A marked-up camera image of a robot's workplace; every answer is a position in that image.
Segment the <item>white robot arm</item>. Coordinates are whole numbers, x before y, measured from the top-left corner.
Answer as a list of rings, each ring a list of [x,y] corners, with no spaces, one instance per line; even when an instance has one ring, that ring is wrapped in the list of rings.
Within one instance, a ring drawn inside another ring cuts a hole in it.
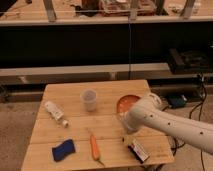
[[[155,93],[142,96],[121,115],[126,132],[132,134],[147,126],[213,155],[213,124],[169,114],[161,106],[162,101]]]

